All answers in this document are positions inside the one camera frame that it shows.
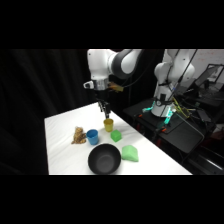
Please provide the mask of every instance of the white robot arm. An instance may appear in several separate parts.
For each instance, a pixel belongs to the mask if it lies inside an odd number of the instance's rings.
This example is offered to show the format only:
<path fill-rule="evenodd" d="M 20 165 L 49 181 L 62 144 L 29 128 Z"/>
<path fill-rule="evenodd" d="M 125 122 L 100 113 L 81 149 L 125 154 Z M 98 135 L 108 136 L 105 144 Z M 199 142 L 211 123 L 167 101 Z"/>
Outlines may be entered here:
<path fill-rule="evenodd" d="M 172 106 L 170 99 L 175 84 L 183 75 L 188 66 L 182 81 L 192 78 L 195 72 L 190 63 L 189 49 L 168 49 L 171 63 L 158 64 L 155 69 L 155 76 L 158 80 L 155 91 L 155 103 L 152 113 L 155 116 L 168 117 Z M 86 89 L 94 89 L 101 111 L 109 118 L 110 105 L 107 102 L 109 75 L 115 75 L 119 79 L 131 77 L 138 65 L 143 49 L 125 49 L 119 53 L 108 49 L 91 49 L 88 51 L 88 64 L 91 72 L 91 80 L 84 84 Z"/>
<path fill-rule="evenodd" d="M 109 118 L 110 104 L 108 99 L 109 75 L 119 79 L 131 77 L 137 67 L 142 49 L 125 49 L 119 53 L 108 49 L 91 49 L 88 51 L 88 64 L 91 80 L 84 84 L 86 89 L 94 89 L 101 111 Z"/>

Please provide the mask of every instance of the green cube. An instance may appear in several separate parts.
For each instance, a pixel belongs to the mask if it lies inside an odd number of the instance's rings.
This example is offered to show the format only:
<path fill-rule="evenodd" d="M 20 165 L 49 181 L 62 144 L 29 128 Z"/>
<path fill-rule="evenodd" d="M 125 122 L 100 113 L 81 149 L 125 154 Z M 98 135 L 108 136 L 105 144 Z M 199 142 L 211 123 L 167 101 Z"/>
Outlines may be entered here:
<path fill-rule="evenodd" d="M 111 133 L 111 138 L 115 141 L 118 142 L 122 139 L 121 133 L 118 130 L 115 130 Z"/>
<path fill-rule="evenodd" d="M 138 150 L 132 145 L 128 145 L 122 148 L 121 158 L 123 160 L 129 160 L 133 162 L 139 162 Z"/>

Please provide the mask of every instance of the blue cup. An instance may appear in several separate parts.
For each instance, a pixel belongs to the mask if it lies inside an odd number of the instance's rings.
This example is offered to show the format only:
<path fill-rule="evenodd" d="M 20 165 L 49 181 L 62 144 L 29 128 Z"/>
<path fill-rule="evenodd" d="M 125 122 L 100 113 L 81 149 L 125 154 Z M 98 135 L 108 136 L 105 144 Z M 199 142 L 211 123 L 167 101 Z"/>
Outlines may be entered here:
<path fill-rule="evenodd" d="M 97 130 L 89 130 L 86 133 L 86 137 L 89 140 L 89 143 L 91 145 L 97 145 L 99 142 L 99 138 L 98 138 L 98 131 Z"/>

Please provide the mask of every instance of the yellow cup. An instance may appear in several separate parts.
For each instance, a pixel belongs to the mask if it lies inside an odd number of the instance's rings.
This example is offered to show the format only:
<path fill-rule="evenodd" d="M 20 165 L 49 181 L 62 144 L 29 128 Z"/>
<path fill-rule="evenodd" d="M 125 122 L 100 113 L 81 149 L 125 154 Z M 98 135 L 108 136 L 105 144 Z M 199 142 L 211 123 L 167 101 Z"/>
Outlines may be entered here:
<path fill-rule="evenodd" d="M 107 132 L 113 131 L 114 121 L 112 119 L 106 119 L 104 121 L 104 126 Z"/>

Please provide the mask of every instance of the black background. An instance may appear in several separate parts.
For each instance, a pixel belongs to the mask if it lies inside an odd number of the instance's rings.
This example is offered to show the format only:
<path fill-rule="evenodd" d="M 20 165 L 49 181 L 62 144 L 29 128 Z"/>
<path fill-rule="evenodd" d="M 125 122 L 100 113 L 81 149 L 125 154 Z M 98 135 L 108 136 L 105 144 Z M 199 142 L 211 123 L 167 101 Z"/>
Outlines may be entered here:
<path fill-rule="evenodd" d="M 48 174 L 44 118 L 95 102 L 93 91 L 83 88 L 90 81 L 87 50 L 0 50 L 1 173 Z M 125 119 L 124 108 L 153 96 L 154 69 L 163 54 L 164 49 L 146 49 L 125 85 L 134 82 L 156 55 L 145 75 L 123 93 L 111 93 L 111 108 L 120 117 Z"/>

